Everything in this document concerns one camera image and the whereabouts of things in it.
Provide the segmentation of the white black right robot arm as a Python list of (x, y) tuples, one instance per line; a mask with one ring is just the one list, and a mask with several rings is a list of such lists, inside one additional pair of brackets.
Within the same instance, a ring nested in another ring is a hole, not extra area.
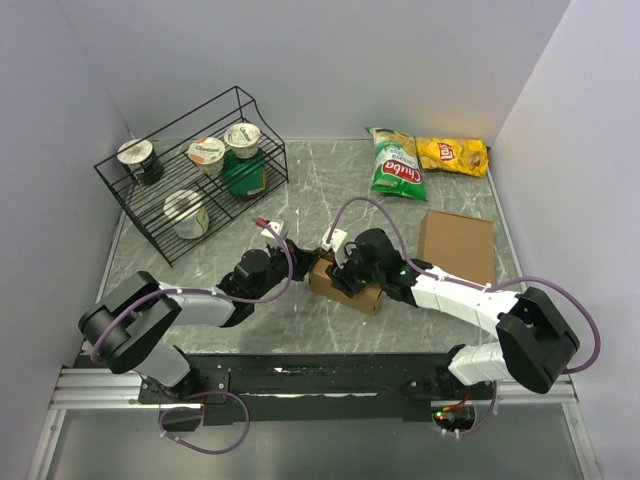
[(379, 229), (348, 240), (344, 231), (328, 229), (323, 251), (334, 257), (327, 274), (334, 288), (353, 298), (367, 286), (416, 308), (439, 311), (474, 325), (493, 337), (478, 346), (449, 352), (437, 386), (456, 399), (480, 382), (514, 380), (545, 394), (562, 375), (580, 343), (551, 298), (542, 290), (498, 290), (451, 275), (418, 259), (405, 259)]

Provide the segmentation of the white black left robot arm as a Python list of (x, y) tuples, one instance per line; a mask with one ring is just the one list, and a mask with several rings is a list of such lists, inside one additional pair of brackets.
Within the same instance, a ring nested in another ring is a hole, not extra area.
[(80, 318), (78, 328), (93, 350), (92, 361), (112, 373), (134, 371), (156, 384), (159, 394), (185, 402), (204, 389), (198, 368), (178, 346), (162, 338), (173, 325), (232, 328), (258, 304), (281, 296), (301, 282), (319, 259), (318, 250), (291, 240), (285, 250), (246, 251), (232, 272), (213, 288), (184, 288), (138, 271)]

